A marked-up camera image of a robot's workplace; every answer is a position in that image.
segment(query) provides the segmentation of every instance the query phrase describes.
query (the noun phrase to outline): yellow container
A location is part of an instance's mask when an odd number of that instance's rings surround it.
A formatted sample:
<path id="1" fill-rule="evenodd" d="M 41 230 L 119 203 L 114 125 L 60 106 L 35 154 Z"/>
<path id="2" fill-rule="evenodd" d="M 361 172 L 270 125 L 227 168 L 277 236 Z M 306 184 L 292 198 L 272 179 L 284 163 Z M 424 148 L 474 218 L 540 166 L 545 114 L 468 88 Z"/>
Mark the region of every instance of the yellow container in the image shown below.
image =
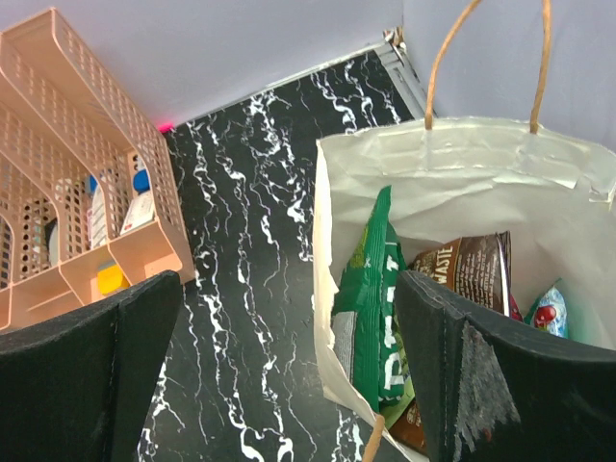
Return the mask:
<path id="1" fill-rule="evenodd" d="M 96 275 L 98 282 L 98 290 L 103 296 L 115 294 L 130 287 L 128 280 L 117 264 L 112 264 L 103 270 L 100 270 Z"/>

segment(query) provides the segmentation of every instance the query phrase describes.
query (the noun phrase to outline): brown snack bag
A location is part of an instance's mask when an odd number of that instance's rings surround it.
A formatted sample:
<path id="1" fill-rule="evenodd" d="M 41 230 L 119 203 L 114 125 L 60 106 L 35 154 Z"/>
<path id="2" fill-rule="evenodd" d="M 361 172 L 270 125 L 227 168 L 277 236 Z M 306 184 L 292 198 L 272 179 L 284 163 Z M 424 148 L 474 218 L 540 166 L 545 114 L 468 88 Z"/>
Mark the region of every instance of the brown snack bag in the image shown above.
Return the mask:
<path id="1" fill-rule="evenodd" d="M 426 454 L 424 425 L 416 399 L 411 401 L 404 414 L 394 423 L 389 432 L 405 445 Z"/>
<path id="2" fill-rule="evenodd" d="M 509 232 L 459 238 L 420 253 L 409 269 L 422 272 L 452 291 L 511 316 Z"/>

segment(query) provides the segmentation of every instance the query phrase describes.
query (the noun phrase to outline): pink light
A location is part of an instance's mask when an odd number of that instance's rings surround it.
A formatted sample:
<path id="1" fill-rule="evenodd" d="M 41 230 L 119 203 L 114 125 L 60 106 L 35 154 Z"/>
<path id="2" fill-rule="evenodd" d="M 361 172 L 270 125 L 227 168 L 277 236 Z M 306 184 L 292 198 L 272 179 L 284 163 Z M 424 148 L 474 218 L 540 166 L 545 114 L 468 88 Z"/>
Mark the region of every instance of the pink light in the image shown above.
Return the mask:
<path id="1" fill-rule="evenodd" d="M 173 130 L 173 124 L 171 122 L 164 123 L 158 127 L 158 131 L 161 133 L 168 132 L 169 130 Z"/>

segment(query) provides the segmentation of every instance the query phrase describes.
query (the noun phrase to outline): snack package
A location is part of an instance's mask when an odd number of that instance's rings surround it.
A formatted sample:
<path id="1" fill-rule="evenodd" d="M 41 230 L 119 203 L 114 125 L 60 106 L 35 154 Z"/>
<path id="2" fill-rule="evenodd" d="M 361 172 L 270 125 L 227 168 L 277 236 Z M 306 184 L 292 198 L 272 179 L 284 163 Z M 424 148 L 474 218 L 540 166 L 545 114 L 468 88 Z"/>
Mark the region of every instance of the snack package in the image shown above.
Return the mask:
<path id="1" fill-rule="evenodd" d="M 569 338 L 567 306 L 555 286 L 551 286 L 545 295 L 534 302 L 525 317 L 525 323 L 558 337 Z"/>
<path id="2" fill-rule="evenodd" d="M 406 446 L 426 454 L 424 425 L 415 399 L 411 400 L 402 416 L 389 428 L 389 432 Z"/>
<path id="3" fill-rule="evenodd" d="M 516 303 L 516 300 L 513 298 L 513 295 L 511 293 L 509 293 L 509 312 L 511 313 L 511 319 L 524 322 L 524 318 L 520 313 L 518 304 Z"/>
<path id="4" fill-rule="evenodd" d="M 459 238 L 420 253 L 409 269 L 507 317 L 511 317 L 509 232 Z"/>
<path id="5" fill-rule="evenodd" d="M 394 290 L 404 268 L 389 224 L 391 187 L 378 195 L 371 217 L 334 297 L 334 351 L 349 381 L 374 412 L 399 402 L 404 377 L 393 335 Z"/>

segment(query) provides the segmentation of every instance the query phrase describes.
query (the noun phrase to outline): blue bottle cap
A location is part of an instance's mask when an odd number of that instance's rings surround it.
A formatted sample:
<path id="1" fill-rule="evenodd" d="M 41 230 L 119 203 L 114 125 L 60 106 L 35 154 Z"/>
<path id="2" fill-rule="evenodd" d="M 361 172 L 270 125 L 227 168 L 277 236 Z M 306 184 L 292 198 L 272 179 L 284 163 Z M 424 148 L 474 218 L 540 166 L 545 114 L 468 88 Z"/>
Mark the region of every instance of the blue bottle cap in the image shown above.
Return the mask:
<path id="1" fill-rule="evenodd" d="M 145 193 L 150 189 L 150 180 L 147 177 L 147 171 L 139 170 L 133 177 L 133 188 L 139 194 Z"/>
<path id="2" fill-rule="evenodd" d="M 88 183 L 86 184 L 87 193 L 94 194 L 97 186 L 98 186 L 98 183 L 96 182 L 96 178 L 94 178 L 92 175 L 89 175 Z"/>

